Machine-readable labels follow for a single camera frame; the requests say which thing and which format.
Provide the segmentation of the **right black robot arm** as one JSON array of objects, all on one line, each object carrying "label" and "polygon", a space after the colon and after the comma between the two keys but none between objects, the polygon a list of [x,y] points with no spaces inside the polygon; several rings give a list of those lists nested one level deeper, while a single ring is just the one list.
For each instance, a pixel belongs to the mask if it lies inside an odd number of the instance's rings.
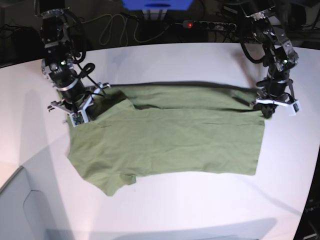
[{"label": "right black robot arm", "polygon": [[74,127],[92,121],[87,109],[94,105],[94,97],[104,97],[107,83],[97,83],[90,73],[95,69],[93,63],[80,67],[75,66],[86,58],[87,45],[81,52],[76,50],[70,37],[68,19],[77,24],[79,19],[69,10],[63,8],[50,9],[40,14],[42,27],[40,30],[45,55],[41,62],[41,72],[46,80],[57,90],[60,100],[53,101],[48,110],[59,109],[68,114]]}]

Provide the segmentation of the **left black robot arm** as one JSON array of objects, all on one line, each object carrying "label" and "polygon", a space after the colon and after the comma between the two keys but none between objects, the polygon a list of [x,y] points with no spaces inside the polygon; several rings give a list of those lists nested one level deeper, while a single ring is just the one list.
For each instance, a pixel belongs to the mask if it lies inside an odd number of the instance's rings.
[{"label": "left black robot arm", "polygon": [[[244,0],[240,7],[246,17],[240,31],[241,48],[252,63],[262,63],[268,68],[266,77],[256,84],[257,96],[250,106],[261,110],[266,119],[272,117],[278,106],[284,107],[289,116],[295,116],[301,111],[301,104],[295,98],[290,71],[297,65],[299,57],[284,28],[270,22],[270,18],[276,15],[274,1]],[[253,37],[262,44],[264,56],[260,59],[252,58],[245,46],[244,32],[248,26]]]}]

